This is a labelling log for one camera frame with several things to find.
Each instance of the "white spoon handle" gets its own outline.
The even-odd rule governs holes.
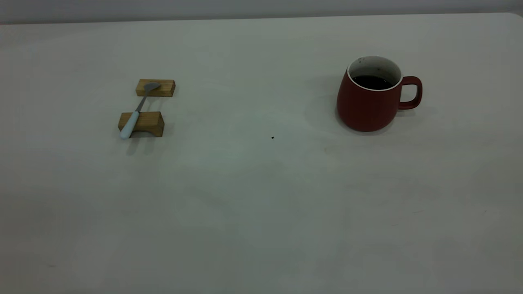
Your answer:
[[[120,138],[125,140],[131,136],[132,130],[134,129],[134,125],[138,120],[138,116],[140,116],[140,113],[138,111],[135,111],[131,114],[131,117],[120,132]]]

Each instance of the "spoon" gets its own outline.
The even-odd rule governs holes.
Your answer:
[[[145,95],[143,95],[142,101],[138,105],[138,108],[131,114],[131,117],[120,132],[120,138],[125,140],[131,136],[132,130],[134,129],[134,125],[138,120],[138,116],[140,116],[140,110],[142,110],[143,103],[145,102],[145,99],[147,99],[147,95],[149,95],[149,92],[151,90],[154,90],[160,86],[160,83],[148,83],[145,84],[145,86],[143,86],[143,89],[145,90]]]

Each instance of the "mug rim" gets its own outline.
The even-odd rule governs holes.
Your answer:
[[[349,68],[354,64],[356,63],[356,61],[360,60],[360,59],[364,59],[364,58],[367,58],[367,57],[379,57],[379,58],[383,58],[385,60],[387,60],[388,62],[392,63],[393,65],[395,65],[397,67],[397,69],[400,71],[400,80],[392,87],[390,88],[387,88],[387,89],[383,89],[383,90],[376,90],[376,89],[369,89],[369,88],[365,88],[363,86],[360,86],[358,85],[358,83],[354,82],[353,80],[353,77],[350,76],[349,74]],[[345,73],[347,74],[347,76],[349,77],[350,81],[355,84],[356,86],[362,88],[362,89],[365,89],[365,90],[369,90],[369,91],[374,91],[374,92],[385,92],[385,91],[389,91],[389,90],[392,90],[396,87],[398,87],[400,84],[401,84],[401,81],[403,80],[403,72],[401,71],[401,68],[392,60],[386,58],[386,57],[383,57],[383,56],[379,56],[379,55],[369,55],[369,56],[361,56],[361,57],[358,57],[356,58],[356,60],[354,60],[353,62],[351,62],[348,66],[347,66],[347,70],[345,71]]]

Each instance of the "mug handle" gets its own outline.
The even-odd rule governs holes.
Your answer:
[[[415,76],[406,76],[403,77],[403,81],[401,82],[402,86],[405,85],[416,85],[417,91],[416,91],[416,97],[414,99],[408,101],[408,102],[400,102],[400,106],[398,109],[413,109],[416,106],[419,105],[419,103],[422,101],[422,95],[423,95],[423,85],[420,79],[418,79]]]

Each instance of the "wall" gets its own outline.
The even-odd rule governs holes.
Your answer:
[[[522,7],[519,0],[0,0],[0,22],[473,13]]]

